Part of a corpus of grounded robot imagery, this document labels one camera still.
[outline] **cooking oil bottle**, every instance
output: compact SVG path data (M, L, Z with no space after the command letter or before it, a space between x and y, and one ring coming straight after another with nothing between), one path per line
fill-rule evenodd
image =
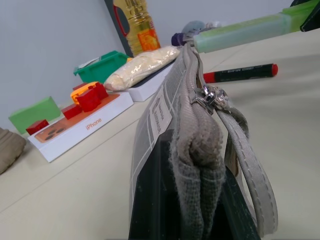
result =
M123 11L129 23L129 32L125 32L120 22L117 7ZM152 18L147 12L146 0L113 0L113 10L134 57L142 52L160 48Z

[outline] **red marker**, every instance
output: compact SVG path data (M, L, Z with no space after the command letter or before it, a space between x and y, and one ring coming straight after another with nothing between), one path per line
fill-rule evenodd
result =
M204 81L207 84L232 82L246 79L271 78L277 75L277 64L266 64L258 66L249 66L235 68L224 71L215 71L203 74Z

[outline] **zipper slider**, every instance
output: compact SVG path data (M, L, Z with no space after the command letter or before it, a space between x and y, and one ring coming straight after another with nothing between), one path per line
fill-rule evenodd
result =
M202 88L194 88L189 94L190 103L198 103L212 115L215 109L225 110L228 108L228 95L217 86L204 84Z

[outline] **gray fabric pouch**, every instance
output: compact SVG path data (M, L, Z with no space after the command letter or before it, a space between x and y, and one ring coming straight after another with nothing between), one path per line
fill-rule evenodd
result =
M160 112L167 112L169 117L161 115L160 120L154 119L158 106ZM222 131L212 118L213 113L217 113L229 133L224 159L221 156ZM153 129L154 121L158 131ZM189 44L181 49L139 120L132 159L130 213L137 176L158 135L166 129L173 129L170 162L182 215L182 239L210 237L226 166L236 176L260 237L277 230L276 200L268 177L249 144L247 121L230 106L222 89L205 85L201 59ZM254 209L246 197L242 173Z

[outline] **green block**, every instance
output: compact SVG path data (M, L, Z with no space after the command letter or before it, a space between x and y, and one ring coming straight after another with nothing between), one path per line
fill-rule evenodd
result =
M22 108L9 116L9 120L19 131L26 133L26 129L34 122L47 120L48 122L60 116L61 111L51 96L29 106Z
M128 56L111 51L85 67L76 67L73 74L79 74L84 83L99 82L104 84L107 78L127 62Z

